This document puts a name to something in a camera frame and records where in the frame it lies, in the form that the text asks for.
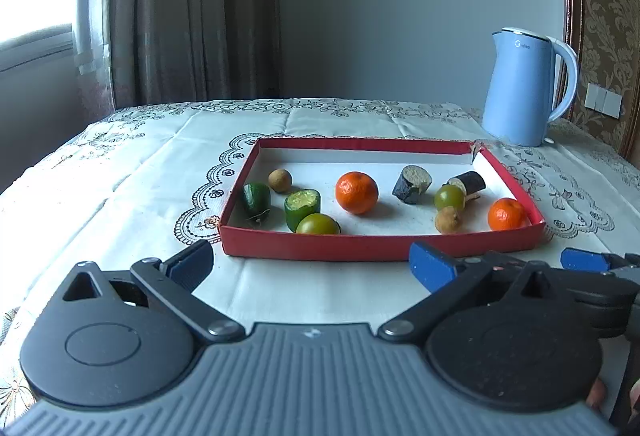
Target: blue kettle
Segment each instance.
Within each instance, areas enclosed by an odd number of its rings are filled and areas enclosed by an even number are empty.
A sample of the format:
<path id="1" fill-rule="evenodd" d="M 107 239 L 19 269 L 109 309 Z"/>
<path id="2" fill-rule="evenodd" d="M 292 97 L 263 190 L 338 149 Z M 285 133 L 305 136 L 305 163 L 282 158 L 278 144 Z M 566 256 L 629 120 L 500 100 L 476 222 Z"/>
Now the blue kettle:
<path id="1" fill-rule="evenodd" d="M 578 60 L 558 39 L 519 28 L 494 32 L 494 74 L 484 103 L 482 127 L 508 143 L 535 147 L 545 139 L 547 124 L 574 101 Z M 556 54 L 567 65 L 569 82 L 562 102 L 553 107 Z"/>

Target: switch panel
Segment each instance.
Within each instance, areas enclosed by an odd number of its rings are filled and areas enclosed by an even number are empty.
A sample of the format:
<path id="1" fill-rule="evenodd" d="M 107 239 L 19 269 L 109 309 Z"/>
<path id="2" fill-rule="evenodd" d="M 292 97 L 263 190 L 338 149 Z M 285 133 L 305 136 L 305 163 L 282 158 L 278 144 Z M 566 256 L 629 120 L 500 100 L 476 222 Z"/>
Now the switch panel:
<path id="1" fill-rule="evenodd" d="M 620 108 L 622 107 L 622 95 L 606 90 L 597 84 L 589 83 L 587 95 L 584 99 L 584 106 L 595 109 L 615 119 L 620 118 Z"/>

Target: brown floral wallpaper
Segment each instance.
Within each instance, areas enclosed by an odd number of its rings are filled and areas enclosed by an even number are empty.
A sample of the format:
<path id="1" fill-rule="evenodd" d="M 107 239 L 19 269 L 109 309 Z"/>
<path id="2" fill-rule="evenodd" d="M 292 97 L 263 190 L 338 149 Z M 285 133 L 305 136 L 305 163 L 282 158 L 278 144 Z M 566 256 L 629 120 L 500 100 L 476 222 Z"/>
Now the brown floral wallpaper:
<path id="1" fill-rule="evenodd" d="M 581 72 L 571 120 L 629 156 L 638 114 L 640 0 L 583 0 Z M 620 120 L 584 107 L 590 82 L 622 95 Z"/>

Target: tangerine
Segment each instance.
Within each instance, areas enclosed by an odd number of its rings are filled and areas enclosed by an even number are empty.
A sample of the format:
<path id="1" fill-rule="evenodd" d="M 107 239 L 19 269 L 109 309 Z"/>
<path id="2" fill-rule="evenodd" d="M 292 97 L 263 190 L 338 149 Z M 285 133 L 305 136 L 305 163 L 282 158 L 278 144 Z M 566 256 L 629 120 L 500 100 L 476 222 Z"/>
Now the tangerine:
<path id="1" fill-rule="evenodd" d="M 500 198 L 491 205 L 487 220 L 492 231 L 517 229 L 524 225 L 527 211 L 513 198 Z"/>
<path id="2" fill-rule="evenodd" d="M 351 171 L 338 178 L 335 199 L 347 212 L 364 214 L 378 201 L 378 185 L 368 174 Z"/>

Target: window sill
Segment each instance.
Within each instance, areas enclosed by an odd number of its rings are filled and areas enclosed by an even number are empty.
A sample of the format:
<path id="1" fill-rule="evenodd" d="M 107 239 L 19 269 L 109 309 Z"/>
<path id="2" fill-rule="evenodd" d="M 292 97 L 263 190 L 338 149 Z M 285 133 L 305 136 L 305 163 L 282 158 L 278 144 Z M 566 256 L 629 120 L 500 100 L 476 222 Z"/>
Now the window sill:
<path id="1" fill-rule="evenodd" d="M 52 26 L 0 42 L 0 73 L 72 48 L 71 25 Z"/>

